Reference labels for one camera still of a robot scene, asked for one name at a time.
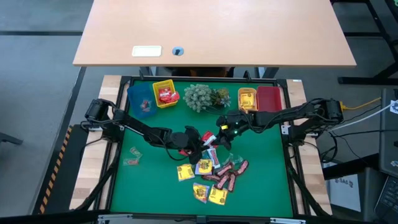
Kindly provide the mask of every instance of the yellow container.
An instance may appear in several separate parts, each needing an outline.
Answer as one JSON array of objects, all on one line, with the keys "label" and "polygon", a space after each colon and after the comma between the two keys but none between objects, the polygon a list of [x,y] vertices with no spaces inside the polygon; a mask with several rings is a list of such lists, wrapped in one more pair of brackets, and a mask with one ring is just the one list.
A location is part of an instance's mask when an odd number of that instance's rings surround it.
[{"label": "yellow container", "polygon": [[257,111],[257,91],[253,88],[240,88],[238,90],[238,107],[245,113]]},{"label": "yellow container", "polygon": [[156,105],[159,108],[166,108],[166,107],[174,106],[174,105],[177,104],[178,100],[176,102],[173,102],[173,103],[163,103],[163,102],[161,102],[159,100],[159,89],[163,89],[163,88],[169,87],[170,91],[172,92],[172,94],[175,92],[173,80],[164,80],[164,81],[161,81],[161,82],[153,83],[152,86],[154,87]]}]

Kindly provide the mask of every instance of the gray floor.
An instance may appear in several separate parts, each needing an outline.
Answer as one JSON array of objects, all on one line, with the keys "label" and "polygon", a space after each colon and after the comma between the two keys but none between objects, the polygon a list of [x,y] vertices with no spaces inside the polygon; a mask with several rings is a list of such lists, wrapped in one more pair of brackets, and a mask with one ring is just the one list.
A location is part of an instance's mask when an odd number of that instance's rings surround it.
[{"label": "gray floor", "polygon": [[[398,25],[383,1],[373,1],[381,20],[398,37]],[[83,30],[92,0],[0,0],[0,30]],[[365,6],[336,4],[335,12],[344,31],[376,31]],[[72,60],[79,37],[0,36],[0,131],[24,140],[23,145],[1,144],[0,217],[28,214],[47,160],[62,112],[66,107],[78,68]],[[358,66],[354,69],[282,68],[276,78],[301,79],[307,99],[324,97],[360,105],[380,96],[380,86],[337,84],[338,76],[371,77],[392,62],[381,39],[348,39]],[[236,70],[241,77],[246,68]],[[72,123],[83,119],[98,96],[103,75],[138,75],[136,67],[88,68]],[[348,111],[346,118],[362,110]],[[374,117],[337,133],[379,128]],[[360,156],[377,152],[377,134],[347,137]],[[337,159],[355,156],[339,141]],[[321,151],[331,147],[325,134],[318,140]]]}]

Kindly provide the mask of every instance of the wooden board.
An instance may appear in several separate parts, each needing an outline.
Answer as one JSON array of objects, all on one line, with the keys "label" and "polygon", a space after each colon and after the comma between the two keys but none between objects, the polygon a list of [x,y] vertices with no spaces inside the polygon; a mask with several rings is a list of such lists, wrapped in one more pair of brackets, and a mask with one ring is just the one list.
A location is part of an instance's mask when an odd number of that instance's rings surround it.
[{"label": "wooden board", "polygon": [[[107,75],[104,77],[103,84],[99,93],[99,98],[111,100],[116,102],[116,98],[119,91],[119,83],[121,76]],[[303,84],[301,80],[287,80],[289,98],[291,106],[298,106],[306,102]],[[281,91],[282,106],[285,107],[284,94]],[[126,92],[123,94],[121,105],[124,106],[126,102]],[[101,136],[100,132],[89,133],[87,142],[98,139]],[[316,145],[313,138],[307,137],[306,141]],[[78,178],[76,181],[75,190],[73,192],[70,209],[79,206],[88,194],[93,190],[95,185],[98,183],[100,177],[102,161],[105,154],[106,142],[100,141],[95,144],[86,147],[83,159],[81,161]],[[331,208],[329,203],[328,194],[326,191],[325,181],[323,178],[322,167],[318,156],[317,149],[310,145],[300,146],[300,155],[302,159],[303,173],[305,177],[305,185],[314,196],[315,200],[322,206],[322,208],[331,214]],[[103,196],[101,198],[100,208],[105,207],[106,196],[108,193],[108,183],[105,185],[103,190]],[[300,214],[303,212],[303,203],[300,190],[295,186],[298,210]]]},{"label": "wooden board", "polygon": [[[138,45],[162,55],[133,57]],[[73,64],[356,65],[329,0],[95,0]]]}]

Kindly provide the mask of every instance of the black frame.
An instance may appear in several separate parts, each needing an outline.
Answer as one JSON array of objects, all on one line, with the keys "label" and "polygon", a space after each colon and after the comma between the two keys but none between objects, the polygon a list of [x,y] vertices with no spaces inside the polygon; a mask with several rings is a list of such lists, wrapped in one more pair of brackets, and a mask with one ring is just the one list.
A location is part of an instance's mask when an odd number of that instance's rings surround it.
[{"label": "black frame", "polygon": [[[392,0],[384,0],[390,9],[393,17],[398,22],[398,14],[394,12],[394,9],[391,6]],[[391,54],[394,58],[394,63],[388,66],[383,71],[379,72],[377,75],[371,78],[365,77],[338,77],[339,84],[351,84],[351,85],[398,85],[398,78],[389,78],[391,75],[398,72],[398,51],[395,49],[395,45],[398,45],[398,40],[392,40],[390,35],[387,33],[384,28],[376,10],[373,8],[370,0],[331,0],[331,4],[333,5],[336,2],[347,2],[347,3],[363,3],[369,9],[369,12],[372,15],[374,23],[377,25],[379,32],[344,32],[346,37],[382,37],[388,47],[390,48]]]},{"label": "black frame", "polygon": [[[290,99],[289,99],[289,92],[287,91],[287,84],[286,80],[274,80],[274,79],[252,79],[252,78],[208,78],[208,77],[153,77],[153,76],[143,76],[141,75],[140,77],[122,77],[122,81],[120,84],[119,88],[119,93],[117,97],[117,101],[120,104],[120,100],[123,94],[123,88],[126,83],[125,78],[130,78],[130,85],[134,85],[135,80],[145,80],[145,81],[164,81],[168,79],[172,79],[174,82],[232,82],[232,83],[266,83],[266,84],[271,84],[272,86],[281,86],[284,94],[287,95],[285,97],[285,104],[286,107],[290,107]],[[129,101],[126,101],[126,106],[125,110],[128,112],[129,111]],[[115,154],[115,157],[118,156],[121,153],[120,148],[122,146],[123,142],[121,141],[118,143],[118,150],[116,151],[117,155]],[[286,167],[286,176],[288,180],[288,185],[289,185],[289,194],[290,194],[290,204],[292,205],[292,213],[293,215],[298,214],[298,207],[297,207],[297,199],[296,199],[296,193],[295,193],[295,187],[294,187],[294,182],[292,178],[290,177],[288,171],[287,171],[287,160],[290,160],[290,155],[289,155],[289,149],[287,144],[283,144],[283,150],[284,150],[284,158],[285,158],[285,167]],[[295,157],[296,164],[297,164],[297,173],[299,174],[301,180],[304,182],[304,175],[303,175],[303,170],[302,170],[302,165],[301,165],[301,160],[300,160],[300,153],[299,150],[296,148],[295,149]],[[114,190],[114,184],[115,184],[115,176],[117,175],[117,170],[111,177],[111,182],[109,185],[109,190],[108,190],[108,196],[106,199],[106,205],[105,209],[109,210],[111,208],[111,203],[112,203],[112,196],[113,196],[113,190]],[[304,204],[304,210],[306,215],[310,215],[310,209],[309,209],[309,204],[308,202],[303,198],[303,204]],[[159,219],[172,219],[172,220],[181,220],[181,219],[186,219],[183,217],[190,217],[189,220],[196,220],[197,216],[196,215],[164,215],[164,214],[141,214],[141,213],[133,213],[133,216],[139,216],[139,218],[159,218]],[[206,216],[206,220],[208,222],[211,221],[226,221],[229,217],[226,216]],[[269,217],[232,217],[231,221],[241,221],[241,222],[246,222],[248,220],[262,220],[262,221],[269,221]]]}]

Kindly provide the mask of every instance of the yellow cable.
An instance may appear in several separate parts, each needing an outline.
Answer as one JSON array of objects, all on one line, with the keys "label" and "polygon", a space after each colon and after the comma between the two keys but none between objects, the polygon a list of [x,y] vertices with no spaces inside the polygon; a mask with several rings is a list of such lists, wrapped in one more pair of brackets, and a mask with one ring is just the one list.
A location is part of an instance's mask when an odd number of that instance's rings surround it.
[{"label": "yellow cable", "polygon": [[377,99],[374,99],[374,100],[372,100],[372,101],[369,101],[369,102],[367,102],[367,103],[364,103],[364,104],[362,104],[362,105],[360,105],[360,106],[356,106],[356,107],[354,107],[354,108],[349,108],[349,107],[345,106],[345,105],[343,104],[343,102],[341,101],[341,102],[340,102],[340,106],[341,106],[341,109],[342,109],[342,110],[356,110],[356,109],[360,109],[360,108],[362,108],[362,107],[364,107],[364,106],[370,105],[370,104],[372,104],[372,103],[374,103],[374,102],[376,102],[376,101],[379,101],[379,100],[381,100],[381,97],[379,97],[379,98],[377,98]]}]

